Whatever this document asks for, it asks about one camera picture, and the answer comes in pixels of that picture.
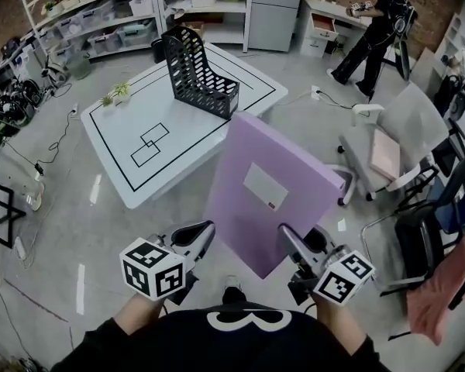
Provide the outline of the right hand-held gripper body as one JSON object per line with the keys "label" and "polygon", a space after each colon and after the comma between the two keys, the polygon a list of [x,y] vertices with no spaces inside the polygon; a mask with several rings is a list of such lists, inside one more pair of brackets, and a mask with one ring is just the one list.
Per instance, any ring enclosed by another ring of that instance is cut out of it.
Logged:
{"label": "right hand-held gripper body", "polygon": [[298,305],[317,294],[335,305],[344,306],[374,274],[375,267],[357,250],[346,244],[318,257],[314,270],[294,263],[298,268],[288,283]]}

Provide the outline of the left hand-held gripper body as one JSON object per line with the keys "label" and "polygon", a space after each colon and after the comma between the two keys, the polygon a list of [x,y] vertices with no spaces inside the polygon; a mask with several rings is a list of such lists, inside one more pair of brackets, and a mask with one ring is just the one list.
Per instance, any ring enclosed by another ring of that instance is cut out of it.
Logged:
{"label": "left hand-held gripper body", "polygon": [[171,234],[136,239],[119,261],[128,287],[151,301],[169,299],[180,305],[198,281],[192,273],[196,262],[185,256],[187,246],[171,244]]}

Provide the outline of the purple file box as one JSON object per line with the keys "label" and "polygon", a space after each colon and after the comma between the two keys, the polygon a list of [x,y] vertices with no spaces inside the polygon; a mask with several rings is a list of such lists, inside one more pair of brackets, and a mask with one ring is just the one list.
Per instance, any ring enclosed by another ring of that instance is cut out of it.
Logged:
{"label": "purple file box", "polygon": [[287,256],[279,225],[307,235],[342,195],[344,180],[329,166],[257,117],[241,112],[229,124],[204,217],[258,277]]}

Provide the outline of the black mesh file holder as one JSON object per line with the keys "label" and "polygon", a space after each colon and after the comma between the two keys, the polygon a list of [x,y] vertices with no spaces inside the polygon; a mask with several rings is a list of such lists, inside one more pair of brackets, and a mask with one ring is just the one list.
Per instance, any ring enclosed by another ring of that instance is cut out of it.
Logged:
{"label": "black mesh file holder", "polygon": [[221,119],[231,119],[239,104],[239,82],[213,71],[198,33],[175,26],[162,40],[174,97]]}

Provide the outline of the person's left forearm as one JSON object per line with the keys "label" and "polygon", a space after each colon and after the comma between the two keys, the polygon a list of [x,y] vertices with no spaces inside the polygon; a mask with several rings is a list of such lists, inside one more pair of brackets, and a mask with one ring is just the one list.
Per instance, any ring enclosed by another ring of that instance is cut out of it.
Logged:
{"label": "person's left forearm", "polygon": [[151,301],[141,294],[133,295],[113,318],[128,336],[157,321],[164,307],[164,300]]}

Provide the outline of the person's right forearm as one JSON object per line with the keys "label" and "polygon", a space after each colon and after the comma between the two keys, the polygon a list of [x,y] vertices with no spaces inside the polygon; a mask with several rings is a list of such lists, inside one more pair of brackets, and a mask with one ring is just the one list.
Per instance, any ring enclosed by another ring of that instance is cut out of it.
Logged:
{"label": "person's right forearm", "polygon": [[346,307],[335,305],[317,294],[312,294],[312,299],[317,310],[317,319],[352,356],[363,345],[367,334]]}

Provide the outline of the pink flat box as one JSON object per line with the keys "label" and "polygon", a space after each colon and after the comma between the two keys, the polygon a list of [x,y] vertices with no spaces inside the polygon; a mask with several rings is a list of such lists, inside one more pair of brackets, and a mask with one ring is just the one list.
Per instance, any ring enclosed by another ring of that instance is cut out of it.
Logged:
{"label": "pink flat box", "polygon": [[400,176],[400,145],[380,129],[374,130],[369,165],[391,181]]}

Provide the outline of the black and blue chair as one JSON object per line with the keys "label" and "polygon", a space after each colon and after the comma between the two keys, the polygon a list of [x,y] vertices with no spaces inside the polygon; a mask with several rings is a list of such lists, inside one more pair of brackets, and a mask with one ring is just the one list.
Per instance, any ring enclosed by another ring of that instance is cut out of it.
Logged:
{"label": "black and blue chair", "polygon": [[383,281],[381,274],[375,272],[371,280],[381,296],[417,288],[446,258],[446,250],[458,244],[465,234],[465,157],[446,184],[435,181],[427,198],[400,207],[362,228],[360,240],[367,259],[371,258],[367,232],[389,219],[394,221],[398,244],[386,261],[403,268],[404,277]]}

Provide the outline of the person's black printed shirt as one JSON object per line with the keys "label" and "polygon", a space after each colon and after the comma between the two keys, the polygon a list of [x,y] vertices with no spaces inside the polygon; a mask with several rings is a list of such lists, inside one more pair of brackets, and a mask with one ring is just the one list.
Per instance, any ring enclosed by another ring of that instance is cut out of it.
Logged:
{"label": "person's black printed shirt", "polygon": [[236,288],[211,308],[161,311],[130,336],[114,317],[86,332],[51,372],[391,372],[368,335],[351,356],[317,310],[270,308]]}

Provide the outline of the small variegated potted plant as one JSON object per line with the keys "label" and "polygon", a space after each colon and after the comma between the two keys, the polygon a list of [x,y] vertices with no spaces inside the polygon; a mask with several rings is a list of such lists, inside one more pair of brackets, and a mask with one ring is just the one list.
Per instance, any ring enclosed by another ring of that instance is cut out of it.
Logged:
{"label": "small variegated potted plant", "polygon": [[127,102],[131,99],[131,85],[128,82],[116,84],[112,89],[112,97],[115,104]]}

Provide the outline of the black waste bin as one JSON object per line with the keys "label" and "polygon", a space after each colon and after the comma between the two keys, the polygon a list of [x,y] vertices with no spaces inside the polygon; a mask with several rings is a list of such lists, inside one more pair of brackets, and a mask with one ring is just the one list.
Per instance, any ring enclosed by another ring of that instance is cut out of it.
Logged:
{"label": "black waste bin", "polygon": [[158,64],[166,60],[164,41],[162,39],[154,40],[151,43],[151,50],[153,53],[153,60],[155,64]]}

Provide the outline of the grey-green bucket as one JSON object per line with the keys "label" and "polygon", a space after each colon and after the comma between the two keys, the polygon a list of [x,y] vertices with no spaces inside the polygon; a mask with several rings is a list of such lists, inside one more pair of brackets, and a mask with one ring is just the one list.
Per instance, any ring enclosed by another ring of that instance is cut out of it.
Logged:
{"label": "grey-green bucket", "polygon": [[86,78],[91,73],[91,63],[86,53],[77,53],[67,62],[67,70],[75,80]]}

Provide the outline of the teal lid storage bin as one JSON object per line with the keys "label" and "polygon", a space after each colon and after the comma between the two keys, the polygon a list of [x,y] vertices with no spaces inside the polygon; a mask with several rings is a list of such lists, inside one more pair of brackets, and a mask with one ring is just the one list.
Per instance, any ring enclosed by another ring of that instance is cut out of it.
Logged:
{"label": "teal lid storage bin", "polygon": [[120,26],[116,30],[124,47],[135,47],[151,44],[158,36],[154,19],[145,19],[139,22]]}

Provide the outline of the clear storage bin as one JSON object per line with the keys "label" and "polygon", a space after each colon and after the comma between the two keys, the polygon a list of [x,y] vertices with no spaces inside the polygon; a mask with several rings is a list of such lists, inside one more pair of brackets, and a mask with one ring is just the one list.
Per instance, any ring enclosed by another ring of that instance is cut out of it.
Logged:
{"label": "clear storage bin", "polygon": [[116,30],[111,33],[94,33],[88,42],[95,55],[115,52],[122,47],[122,41]]}

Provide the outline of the pile of black equipment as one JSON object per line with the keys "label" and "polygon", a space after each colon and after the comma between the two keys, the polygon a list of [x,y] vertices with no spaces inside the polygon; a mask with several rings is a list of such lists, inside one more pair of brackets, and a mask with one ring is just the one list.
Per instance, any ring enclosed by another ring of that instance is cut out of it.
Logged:
{"label": "pile of black equipment", "polygon": [[33,80],[13,80],[0,91],[0,140],[16,135],[36,113],[42,92]]}

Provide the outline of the white drawer desk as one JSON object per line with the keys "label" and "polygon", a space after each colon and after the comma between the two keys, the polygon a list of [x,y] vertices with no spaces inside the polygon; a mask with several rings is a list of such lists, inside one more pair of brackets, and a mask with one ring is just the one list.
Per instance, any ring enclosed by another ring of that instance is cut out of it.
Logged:
{"label": "white drawer desk", "polygon": [[353,18],[334,2],[301,0],[294,41],[303,56],[323,58],[337,50],[346,55],[370,24],[371,18]]}

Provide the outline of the grey two-door cabinet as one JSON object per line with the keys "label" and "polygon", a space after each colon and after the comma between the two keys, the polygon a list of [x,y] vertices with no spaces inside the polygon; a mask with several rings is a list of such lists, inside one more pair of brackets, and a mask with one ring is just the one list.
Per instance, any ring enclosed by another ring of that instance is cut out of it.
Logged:
{"label": "grey two-door cabinet", "polygon": [[287,52],[300,0],[252,0],[248,47]]}

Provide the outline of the white shelf with baskets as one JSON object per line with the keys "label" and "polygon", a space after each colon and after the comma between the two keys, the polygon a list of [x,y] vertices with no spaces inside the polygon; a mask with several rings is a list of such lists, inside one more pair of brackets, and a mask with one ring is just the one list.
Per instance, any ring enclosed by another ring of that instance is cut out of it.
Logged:
{"label": "white shelf with baskets", "polygon": [[205,23],[205,41],[237,45],[246,53],[249,49],[251,5],[252,0],[217,0],[213,6],[193,8],[191,0],[157,0],[159,33],[182,22],[201,21]]}

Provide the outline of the black frame side table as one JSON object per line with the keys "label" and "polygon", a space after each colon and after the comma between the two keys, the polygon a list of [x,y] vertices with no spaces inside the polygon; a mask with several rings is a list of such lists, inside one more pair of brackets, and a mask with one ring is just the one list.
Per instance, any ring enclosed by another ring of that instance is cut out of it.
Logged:
{"label": "black frame side table", "polygon": [[14,246],[15,237],[13,236],[13,225],[18,219],[26,216],[26,212],[14,206],[15,192],[11,188],[7,188],[0,184],[0,191],[7,195],[6,201],[0,200],[0,207],[5,210],[5,214],[0,217],[0,225],[7,224],[7,237],[0,237],[0,244],[12,249]]}

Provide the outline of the grey office chair white frame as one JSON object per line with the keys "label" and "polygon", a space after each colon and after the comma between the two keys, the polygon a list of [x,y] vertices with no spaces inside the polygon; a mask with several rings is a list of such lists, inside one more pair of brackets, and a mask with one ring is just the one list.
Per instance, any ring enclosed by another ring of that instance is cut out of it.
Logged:
{"label": "grey office chair white frame", "polygon": [[[432,151],[447,139],[449,131],[443,117],[427,95],[415,84],[408,86],[386,106],[357,104],[352,107],[352,124],[339,135],[337,153],[347,165],[331,168],[346,174],[345,194],[338,205],[348,205],[355,190],[368,201],[380,191],[394,192],[412,183],[427,169],[423,167]],[[391,181],[369,165],[375,129],[396,141],[401,149],[400,176]]]}

